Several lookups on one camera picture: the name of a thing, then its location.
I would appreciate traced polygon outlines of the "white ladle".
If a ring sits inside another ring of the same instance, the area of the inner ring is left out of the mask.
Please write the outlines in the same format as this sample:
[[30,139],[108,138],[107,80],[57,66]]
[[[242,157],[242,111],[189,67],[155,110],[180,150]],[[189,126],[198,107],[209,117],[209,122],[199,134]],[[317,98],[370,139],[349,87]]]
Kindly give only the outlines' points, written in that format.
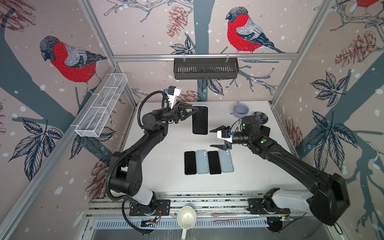
[[177,222],[178,225],[183,229],[181,240],[185,240],[187,236],[187,230],[193,228],[197,221],[196,211],[190,207],[185,206],[181,208],[178,212]]

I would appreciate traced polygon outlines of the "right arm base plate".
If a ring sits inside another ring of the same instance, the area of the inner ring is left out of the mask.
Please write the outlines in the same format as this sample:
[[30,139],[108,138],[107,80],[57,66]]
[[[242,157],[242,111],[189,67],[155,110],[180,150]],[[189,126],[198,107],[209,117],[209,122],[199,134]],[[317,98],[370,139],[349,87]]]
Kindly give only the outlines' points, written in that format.
[[248,208],[252,215],[290,215],[289,209],[280,209],[269,199],[248,199]]

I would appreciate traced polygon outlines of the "black phone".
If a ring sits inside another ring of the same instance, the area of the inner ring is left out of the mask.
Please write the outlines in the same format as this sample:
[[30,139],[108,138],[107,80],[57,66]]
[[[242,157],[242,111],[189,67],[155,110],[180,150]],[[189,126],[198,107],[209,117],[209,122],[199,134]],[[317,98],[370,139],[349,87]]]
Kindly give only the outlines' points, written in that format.
[[218,151],[209,151],[208,161],[211,175],[219,175],[222,173]]
[[260,126],[260,130],[261,130],[261,135],[262,136],[266,136],[266,137],[270,136],[271,129],[269,127]]
[[197,173],[196,153],[188,151],[184,153],[185,175],[195,175]]
[[195,135],[208,134],[208,116],[209,108],[207,106],[198,106],[198,111],[192,115],[192,130]]

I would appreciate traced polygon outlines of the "white mesh wall shelf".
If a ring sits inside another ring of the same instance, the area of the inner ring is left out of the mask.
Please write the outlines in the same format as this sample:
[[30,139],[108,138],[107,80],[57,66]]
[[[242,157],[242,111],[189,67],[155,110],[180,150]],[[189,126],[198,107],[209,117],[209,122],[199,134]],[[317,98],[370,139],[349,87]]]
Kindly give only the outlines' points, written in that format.
[[106,83],[96,94],[95,100],[75,129],[80,137],[100,137],[128,81],[126,75],[122,73],[113,73],[107,76]]

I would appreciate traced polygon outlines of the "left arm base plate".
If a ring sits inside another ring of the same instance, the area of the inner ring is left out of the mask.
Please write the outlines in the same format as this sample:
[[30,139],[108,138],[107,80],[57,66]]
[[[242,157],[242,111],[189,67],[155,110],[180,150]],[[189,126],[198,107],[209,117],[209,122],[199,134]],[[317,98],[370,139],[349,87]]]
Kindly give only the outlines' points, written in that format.
[[170,214],[170,208],[170,200],[156,200],[156,202],[152,201],[148,206],[142,204],[132,204],[129,215],[131,217],[168,216]]

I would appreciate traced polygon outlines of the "white phone case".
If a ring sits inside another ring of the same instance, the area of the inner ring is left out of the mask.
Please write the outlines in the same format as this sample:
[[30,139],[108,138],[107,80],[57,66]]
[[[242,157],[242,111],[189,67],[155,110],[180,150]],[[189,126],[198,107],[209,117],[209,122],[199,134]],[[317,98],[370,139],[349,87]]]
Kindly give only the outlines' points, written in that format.
[[218,153],[221,171],[223,173],[232,173],[234,171],[234,166],[230,150],[219,150]]

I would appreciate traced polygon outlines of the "red pen on rail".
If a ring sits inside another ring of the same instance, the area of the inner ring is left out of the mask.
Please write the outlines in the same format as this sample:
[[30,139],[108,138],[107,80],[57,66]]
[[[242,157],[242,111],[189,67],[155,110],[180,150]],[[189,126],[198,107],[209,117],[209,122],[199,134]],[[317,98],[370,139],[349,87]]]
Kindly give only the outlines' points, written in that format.
[[233,225],[233,224],[238,224],[241,221],[242,221],[241,219],[217,220],[217,221],[214,221],[214,225]]

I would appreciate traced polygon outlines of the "lavender cup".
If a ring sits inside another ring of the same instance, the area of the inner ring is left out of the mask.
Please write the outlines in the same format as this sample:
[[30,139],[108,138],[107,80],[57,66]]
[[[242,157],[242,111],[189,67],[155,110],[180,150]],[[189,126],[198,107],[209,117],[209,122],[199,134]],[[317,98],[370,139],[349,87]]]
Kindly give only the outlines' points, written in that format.
[[246,117],[248,113],[249,113],[249,107],[245,104],[237,102],[233,107],[233,115],[238,119]]

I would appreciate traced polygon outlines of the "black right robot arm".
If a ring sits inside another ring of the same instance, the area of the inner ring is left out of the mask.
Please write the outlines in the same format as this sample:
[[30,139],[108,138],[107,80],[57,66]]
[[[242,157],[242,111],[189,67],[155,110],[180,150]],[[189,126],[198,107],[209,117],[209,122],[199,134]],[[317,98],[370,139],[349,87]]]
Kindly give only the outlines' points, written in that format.
[[301,161],[286,151],[277,141],[270,138],[271,129],[263,126],[253,116],[241,119],[239,131],[233,132],[230,126],[220,126],[213,130],[225,144],[216,145],[221,150],[230,150],[233,144],[245,145],[253,154],[267,160],[298,180],[312,194],[307,199],[293,197],[278,201],[283,193],[275,189],[270,195],[280,209],[297,209],[312,213],[320,222],[333,226],[351,205],[345,179],[339,174],[330,175]]

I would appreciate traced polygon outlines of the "light blue phone case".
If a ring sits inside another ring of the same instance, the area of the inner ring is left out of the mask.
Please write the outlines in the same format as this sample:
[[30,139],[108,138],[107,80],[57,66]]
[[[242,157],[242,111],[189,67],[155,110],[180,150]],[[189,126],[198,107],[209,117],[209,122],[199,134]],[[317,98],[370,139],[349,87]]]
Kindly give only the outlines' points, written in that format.
[[197,174],[208,174],[210,172],[208,153],[206,150],[196,151],[196,166]]

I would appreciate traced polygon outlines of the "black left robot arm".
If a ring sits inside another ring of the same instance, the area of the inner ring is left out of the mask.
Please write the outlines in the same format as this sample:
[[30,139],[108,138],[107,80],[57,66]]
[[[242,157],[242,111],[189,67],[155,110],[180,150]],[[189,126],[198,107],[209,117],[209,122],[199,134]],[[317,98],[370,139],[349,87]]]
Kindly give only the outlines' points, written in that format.
[[[161,108],[142,115],[144,103],[156,94],[162,95]],[[180,94],[180,89],[170,86],[149,94],[139,105],[137,120],[144,135],[130,148],[112,155],[106,179],[106,194],[110,200],[129,201],[146,215],[155,212],[156,194],[143,185],[142,162],[167,136],[169,124],[177,124],[198,112],[198,107],[178,102]]]

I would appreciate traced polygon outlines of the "dark grey small bowl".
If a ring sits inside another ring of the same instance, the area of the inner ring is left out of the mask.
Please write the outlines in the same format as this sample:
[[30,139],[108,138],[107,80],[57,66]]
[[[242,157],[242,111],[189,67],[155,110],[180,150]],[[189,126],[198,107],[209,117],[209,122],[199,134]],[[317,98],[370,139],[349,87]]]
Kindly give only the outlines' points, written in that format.
[[268,116],[263,112],[254,112],[252,116],[260,123],[260,125],[264,125],[269,121]]

